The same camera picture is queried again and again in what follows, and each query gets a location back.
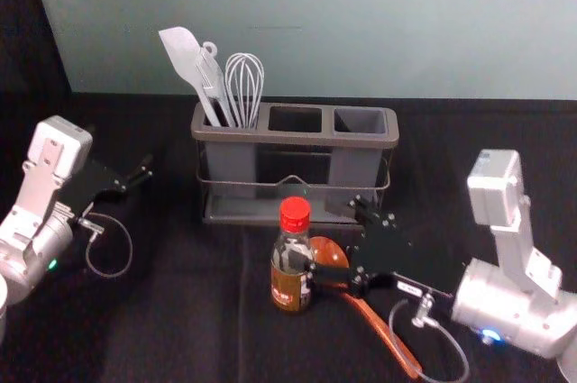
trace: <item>whisk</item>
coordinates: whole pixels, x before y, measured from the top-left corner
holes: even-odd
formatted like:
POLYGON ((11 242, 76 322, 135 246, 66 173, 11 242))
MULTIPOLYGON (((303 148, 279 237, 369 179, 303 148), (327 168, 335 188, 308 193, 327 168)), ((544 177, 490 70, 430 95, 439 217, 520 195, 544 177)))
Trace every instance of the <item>whisk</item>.
POLYGON ((256 126, 263 83, 264 67, 253 54, 237 52, 226 61, 224 85, 239 128, 256 126))

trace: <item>gray cable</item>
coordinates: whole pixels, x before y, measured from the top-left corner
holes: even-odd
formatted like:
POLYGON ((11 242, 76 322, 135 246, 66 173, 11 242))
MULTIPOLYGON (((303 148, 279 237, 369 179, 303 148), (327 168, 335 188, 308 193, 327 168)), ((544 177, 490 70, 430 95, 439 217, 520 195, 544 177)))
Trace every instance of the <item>gray cable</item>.
POLYGON ((389 329, 391 334, 391 341, 393 343, 393 346, 397 350, 397 353, 405 360, 407 365, 411 367, 424 381, 428 381, 429 383, 463 383, 467 378, 469 378, 469 373, 471 372, 467 356, 465 356, 465 352, 463 351, 457 340, 455 340, 453 336, 442 325, 440 325, 436 320, 433 320, 432 318, 428 319, 428 322, 434 322, 434 323, 433 324, 427 323, 427 324, 437 329, 440 333, 442 333, 457 350, 459 356, 461 356, 461 360, 463 361, 463 374, 456 380, 437 380, 434 378, 430 378, 426 376, 423 372, 421 372, 419 369, 417 369, 415 366, 413 366, 413 364, 407 358, 407 356, 403 354, 403 351, 398 347, 397 336, 393 332, 393 321, 395 318, 395 313, 398 311, 398 309, 406 304, 408 304, 408 300, 406 299, 398 301, 395 304, 395 306, 393 306, 393 308, 390 310, 389 314, 389 329))
POLYGON ((116 218, 114 218, 108 214, 100 214, 100 213, 95 213, 95 212, 90 212, 87 214, 87 216, 90 216, 90 215, 96 216, 96 217, 101 217, 101 218, 107 219, 109 221, 113 221, 118 226, 120 226, 120 228, 122 228, 122 230, 124 231, 124 234, 126 235, 126 240, 128 241, 128 261, 126 261, 126 266, 124 266, 123 269, 121 269, 115 273, 104 273, 103 271, 98 270, 94 266, 94 264, 92 264, 92 261, 90 261, 90 250, 92 249, 92 244, 96 241, 96 238, 98 237, 97 235, 93 235, 90 238, 90 241, 88 241, 87 251, 85 253, 87 265, 99 277, 107 278, 107 279, 121 277, 124 273, 126 273, 128 271, 128 269, 133 264, 133 238, 131 237, 130 233, 128 232, 126 227, 123 225, 123 223, 118 221, 116 218))

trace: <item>wall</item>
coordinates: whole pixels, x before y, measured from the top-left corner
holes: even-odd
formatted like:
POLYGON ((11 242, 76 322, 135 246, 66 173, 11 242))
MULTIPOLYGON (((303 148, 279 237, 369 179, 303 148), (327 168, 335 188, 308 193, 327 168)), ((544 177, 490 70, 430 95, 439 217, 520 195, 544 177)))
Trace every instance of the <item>wall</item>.
POLYGON ((268 96, 577 96, 577 0, 42 0, 72 90, 189 94, 157 31, 261 57, 268 96))

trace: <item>black tablecloth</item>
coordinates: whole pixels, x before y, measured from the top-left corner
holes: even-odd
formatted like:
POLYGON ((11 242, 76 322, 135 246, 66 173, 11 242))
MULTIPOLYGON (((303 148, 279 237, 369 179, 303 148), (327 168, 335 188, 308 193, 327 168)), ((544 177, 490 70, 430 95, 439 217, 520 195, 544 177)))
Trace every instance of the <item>black tablecloth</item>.
MULTIPOLYGON (((577 290, 572 105, 380 103, 397 110, 401 135, 384 207, 414 244, 452 243, 496 262, 490 233, 472 219, 466 177, 480 149, 516 149, 532 198, 536 247, 563 270, 563 287, 577 290)), ((93 156, 121 173, 152 152, 155 177, 125 203, 99 208, 122 219, 132 233, 129 275, 102 280, 68 256, 69 265, 64 260, 27 301, 9 308, 0 379, 410 381, 338 296, 318 296, 298 316, 271 304, 269 257, 276 229, 200 223, 192 110, 191 98, 171 96, 77 96, 51 110, 4 109, 2 214, 15 200, 34 125, 49 114, 94 124, 93 156)), ((341 241, 354 241, 355 234, 333 233, 341 241)), ((368 297, 383 317, 398 299, 390 291, 368 297)), ((554 361, 504 344, 487 347, 469 329, 446 324, 469 357, 470 381, 562 381, 554 361)), ((407 316, 399 318, 398 330, 429 374, 460 373, 442 338, 412 329, 407 316)))

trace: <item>spoon handle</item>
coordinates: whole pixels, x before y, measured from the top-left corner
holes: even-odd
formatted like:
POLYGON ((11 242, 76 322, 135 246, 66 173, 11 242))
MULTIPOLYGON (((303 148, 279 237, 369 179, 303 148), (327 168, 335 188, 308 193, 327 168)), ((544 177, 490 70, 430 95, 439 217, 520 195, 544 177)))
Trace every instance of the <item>spoon handle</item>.
POLYGON ((410 360, 412 367, 411 364, 407 363, 405 359, 400 354, 398 354, 398 351, 395 349, 395 346, 391 340, 389 325, 386 324, 364 300, 349 296, 346 293, 341 293, 341 296, 349 304, 353 305, 358 311, 361 312, 361 314, 367 320, 367 323, 375 330, 375 332, 385 342, 385 344, 387 344, 387 347, 389 347, 390 351, 393 353, 393 356, 397 358, 398 363, 401 367, 403 367, 407 375, 411 378, 418 378, 418 374, 414 369, 422 371, 423 369, 420 363, 418 363, 417 358, 415 358, 413 353, 411 353, 411 351, 407 348, 405 343, 399 339, 399 337, 397 337, 397 345, 403 351, 405 357, 410 360))

